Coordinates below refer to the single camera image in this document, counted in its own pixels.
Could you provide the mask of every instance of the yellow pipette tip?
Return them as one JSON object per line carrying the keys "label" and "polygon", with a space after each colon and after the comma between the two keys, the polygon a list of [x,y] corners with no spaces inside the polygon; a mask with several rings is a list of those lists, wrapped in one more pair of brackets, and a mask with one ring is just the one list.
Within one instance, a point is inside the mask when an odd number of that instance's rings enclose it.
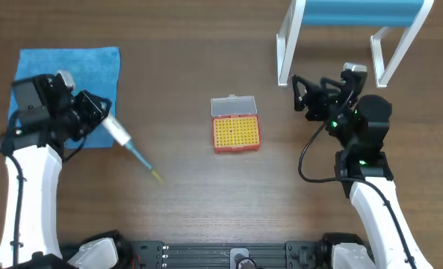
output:
{"label": "yellow pipette tip", "polygon": [[161,185],[164,185],[163,179],[161,179],[160,175],[158,175],[155,170],[152,170],[152,175],[156,178],[156,180],[158,180],[158,182],[160,182]]}

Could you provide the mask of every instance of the transparent plastic lid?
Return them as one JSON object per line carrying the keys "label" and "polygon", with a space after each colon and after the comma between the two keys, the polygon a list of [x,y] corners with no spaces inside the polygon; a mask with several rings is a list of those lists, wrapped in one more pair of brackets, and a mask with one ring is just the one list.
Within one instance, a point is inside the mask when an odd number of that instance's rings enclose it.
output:
{"label": "transparent plastic lid", "polygon": [[211,115],[213,117],[253,115],[257,113],[254,96],[235,96],[231,94],[229,97],[211,99]]}

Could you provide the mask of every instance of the wooden table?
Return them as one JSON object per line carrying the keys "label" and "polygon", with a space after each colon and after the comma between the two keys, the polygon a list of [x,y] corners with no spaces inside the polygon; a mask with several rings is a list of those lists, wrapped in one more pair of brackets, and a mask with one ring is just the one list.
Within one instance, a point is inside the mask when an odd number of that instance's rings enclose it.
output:
{"label": "wooden table", "polygon": [[[167,184],[161,188],[119,146],[86,149],[64,165],[58,185],[61,243],[119,229],[136,240],[284,242],[324,232],[365,238],[339,184],[297,175],[319,126],[293,110],[276,86],[275,34],[289,1],[0,1],[0,131],[21,48],[119,46],[117,118]],[[393,105],[385,152],[403,213],[424,255],[443,268],[443,1],[386,90],[377,90],[374,29],[307,28],[293,71],[339,78],[345,61],[367,64],[364,93]],[[396,40],[386,40],[386,54]],[[259,152],[215,155],[210,98],[254,95]],[[306,156],[306,173],[333,175],[341,147],[326,133]],[[6,174],[0,156],[0,239]]]}

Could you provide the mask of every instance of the blue cloth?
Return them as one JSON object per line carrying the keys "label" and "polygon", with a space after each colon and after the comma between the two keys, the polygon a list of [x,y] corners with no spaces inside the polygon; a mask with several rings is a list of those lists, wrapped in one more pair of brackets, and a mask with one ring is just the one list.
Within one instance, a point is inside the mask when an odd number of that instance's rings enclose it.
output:
{"label": "blue cloth", "polygon": [[[75,96],[82,90],[108,98],[112,102],[111,113],[115,115],[117,82],[120,73],[120,51],[116,47],[100,49],[22,49],[15,79],[41,74],[56,74],[66,70],[75,81]],[[17,110],[17,103],[10,97],[9,116]],[[67,149],[76,149],[79,142],[68,140]],[[103,126],[98,126],[87,137],[86,148],[112,147],[114,139]]]}
{"label": "blue cloth", "polygon": [[306,0],[304,25],[409,27],[424,0]]}

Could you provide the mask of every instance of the white stand leg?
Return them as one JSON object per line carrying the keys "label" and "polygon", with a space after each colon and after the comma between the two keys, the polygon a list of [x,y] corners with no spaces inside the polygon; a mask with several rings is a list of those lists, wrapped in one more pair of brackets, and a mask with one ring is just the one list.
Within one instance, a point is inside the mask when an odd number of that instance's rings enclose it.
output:
{"label": "white stand leg", "polygon": [[297,36],[303,21],[306,0],[293,0],[289,5],[281,29],[276,35],[278,85],[288,86],[288,76],[296,49]]}
{"label": "white stand leg", "polygon": [[392,74],[394,74],[394,71],[397,69],[400,61],[406,54],[407,49],[410,47],[410,44],[412,44],[412,41],[424,24],[432,5],[433,0],[424,0],[424,4],[415,17],[414,22],[403,32],[399,46],[397,46],[395,49],[394,56],[392,56],[391,61],[388,63],[387,68],[385,69],[380,41],[390,31],[390,29],[389,27],[384,27],[371,37],[372,58],[374,61],[377,87],[387,87],[387,83],[391,79]]}

